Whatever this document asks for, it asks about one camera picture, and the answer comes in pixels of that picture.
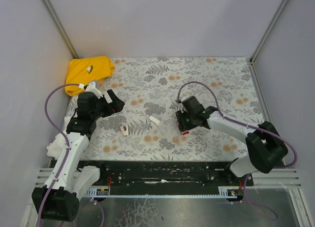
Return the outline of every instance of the metal floor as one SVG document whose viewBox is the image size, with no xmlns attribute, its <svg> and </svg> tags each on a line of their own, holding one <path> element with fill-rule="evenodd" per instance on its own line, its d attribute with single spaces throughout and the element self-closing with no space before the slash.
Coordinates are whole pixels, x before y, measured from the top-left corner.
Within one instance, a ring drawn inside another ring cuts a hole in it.
<svg viewBox="0 0 315 227">
<path fill-rule="evenodd" d="M 104 227 L 298 227 L 298 220 L 286 190 L 247 190 L 250 200 L 275 210 L 277 222 L 257 215 L 246 203 L 230 204 L 225 199 L 203 198 L 108 198 L 102 202 Z M 101 211 L 88 199 L 80 202 L 78 227 L 99 227 Z M 60 222 L 43 221 L 44 227 L 58 227 Z M 63 227 L 72 227 L 65 223 Z"/>
</svg>

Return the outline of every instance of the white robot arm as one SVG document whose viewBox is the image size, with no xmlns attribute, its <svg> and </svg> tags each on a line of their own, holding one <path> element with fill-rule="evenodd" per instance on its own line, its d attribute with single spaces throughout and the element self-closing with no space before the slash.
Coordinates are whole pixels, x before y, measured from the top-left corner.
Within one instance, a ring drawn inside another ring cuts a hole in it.
<svg viewBox="0 0 315 227">
<path fill-rule="evenodd" d="M 79 209 L 80 199 L 100 177 L 99 168 L 85 166 L 79 176 L 76 179 L 73 178 L 80 157 L 88 147 L 91 135 L 96 128 L 96 120 L 122 111 L 125 105 L 112 90 L 107 91 L 111 99 L 111 102 L 108 103 L 105 96 L 97 89 L 97 84 L 94 81 L 84 88 L 85 91 L 78 96 L 78 107 L 66 128 L 70 149 L 65 143 L 44 186 L 42 188 L 36 187 L 32 193 L 34 205 L 39 211 L 48 187 L 55 181 L 44 204 L 43 219 L 74 220 Z"/>
<path fill-rule="evenodd" d="M 235 159 L 228 167 L 229 171 L 236 177 L 243 177 L 255 171 L 269 173 L 288 153 L 287 147 L 282 141 L 266 133 L 238 125 L 223 118 L 215 107 L 204 108 L 194 96 L 183 100 L 182 104 L 184 111 L 176 112 L 181 132 L 201 126 L 224 132 L 247 145 L 249 154 Z M 261 125 L 249 125 L 279 135 L 270 122 L 263 122 Z"/>
</svg>

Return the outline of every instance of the floral tablecloth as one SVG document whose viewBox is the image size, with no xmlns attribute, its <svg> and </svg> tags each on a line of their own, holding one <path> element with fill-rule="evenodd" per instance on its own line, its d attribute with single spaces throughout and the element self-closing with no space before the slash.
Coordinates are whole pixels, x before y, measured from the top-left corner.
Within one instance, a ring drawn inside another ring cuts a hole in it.
<svg viewBox="0 0 315 227">
<path fill-rule="evenodd" d="M 112 58 L 116 70 L 104 79 L 101 91 L 113 89 L 126 104 L 122 112 L 99 119 L 82 160 L 231 161 L 247 154 L 244 144 L 227 134 L 195 128 L 182 136 L 176 125 L 175 102 L 181 85 L 200 81 L 209 85 L 222 111 L 247 122 L 262 122 L 260 105 L 245 58 Z M 188 85 L 181 98 L 194 95 L 215 106 L 200 85 Z M 76 107 L 72 98 L 67 115 Z M 149 121 L 161 120 L 159 127 Z M 120 126 L 128 124 L 129 136 Z"/>
</svg>

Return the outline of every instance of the yellow cloth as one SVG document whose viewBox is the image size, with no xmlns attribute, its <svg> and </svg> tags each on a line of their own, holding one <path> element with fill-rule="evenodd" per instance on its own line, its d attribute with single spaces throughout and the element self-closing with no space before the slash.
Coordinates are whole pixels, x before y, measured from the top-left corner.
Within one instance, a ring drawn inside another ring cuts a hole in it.
<svg viewBox="0 0 315 227">
<path fill-rule="evenodd" d="M 115 66 L 107 56 L 73 59 L 69 62 L 65 83 L 83 83 L 87 85 L 93 80 L 101 83 L 101 80 L 111 76 L 114 70 Z M 77 86 L 68 86 L 64 90 L 69 96 L 74 96 L 84 91 Z"/>
</svg>

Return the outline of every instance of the table surface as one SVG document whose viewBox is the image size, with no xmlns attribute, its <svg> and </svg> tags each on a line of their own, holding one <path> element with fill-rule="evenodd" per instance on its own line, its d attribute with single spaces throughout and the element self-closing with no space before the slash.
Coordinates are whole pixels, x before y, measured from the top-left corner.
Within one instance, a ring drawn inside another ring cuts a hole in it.
<svg viewBox="0 0 315 227">
<path fill-rule="evenodd" d="M 252 201 L 261 202 L 278 215 L 277 222 L 256 214 L 246 203 L 230 204 L 225 199 L 194 198 L 108 198 L 101 202 L 105 227 L 298 227 L 287 190 L 247 190 Z M 266 209 L 264 215 L 274 218 Z M 99 227 L 101 211 L 88 198 L 80 202 L 78 227 Z M 45 227 L 58 227 L 58 221 L 43 221 Z M 63 227 L 73 227 L 65 223 Z"/>
<path fill-rule="evenodd" d="M 113 89 L 126 104 L 122 112 L 99 119 L 82 160 L 232 161 L 247 154 L 246 146 L 225 133 L 195 128 L 182 136 L 176 125 L 179 88 L 189 81 L 210 86 L 222 111 L 251 123 L 263 117 L 245 58 L 112 58 L 116 67 L 100 90 Z M 181 94 L 205 106 L 215 106 L 200 85 L 188 85 Z M 67 115 L 76 108 L 71 99 Z M 159 127 L 149 117 L 161 120 Z M 129 136 L 120 126 L 128 124 Z"/>
</svg>

